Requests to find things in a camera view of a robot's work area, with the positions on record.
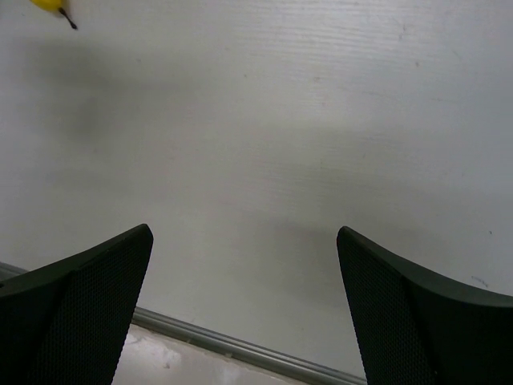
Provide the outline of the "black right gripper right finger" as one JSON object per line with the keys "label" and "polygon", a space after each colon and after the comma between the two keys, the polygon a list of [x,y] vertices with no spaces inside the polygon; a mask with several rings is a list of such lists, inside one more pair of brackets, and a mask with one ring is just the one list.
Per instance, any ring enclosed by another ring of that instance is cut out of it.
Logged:
{"label": "black right gripper right finger", "polygon": [[510,384],[512,298],[457,282],[349,227],[341,275],[369,384]]}

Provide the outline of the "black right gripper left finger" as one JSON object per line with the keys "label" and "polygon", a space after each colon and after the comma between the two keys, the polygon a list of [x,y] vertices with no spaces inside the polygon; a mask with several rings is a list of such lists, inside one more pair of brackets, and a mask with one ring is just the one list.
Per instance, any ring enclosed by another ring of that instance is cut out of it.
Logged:
{"label": "black right gripper left finger", "polygon": [[138,225],[1,282],[3,384],[110,384],[147,272]]}

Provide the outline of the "yellow fake pear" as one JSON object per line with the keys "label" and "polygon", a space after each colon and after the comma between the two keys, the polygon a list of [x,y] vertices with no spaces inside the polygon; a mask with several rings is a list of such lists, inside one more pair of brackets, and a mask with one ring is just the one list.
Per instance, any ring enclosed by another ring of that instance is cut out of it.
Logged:
{"label": "yellow fake pear", "polygon": [[50,14],[59,15],[65,18],[73,30],[78,30],[77,25],[68,14],[67,1],[65,0],[31,0],[31,2],[39,9]]}

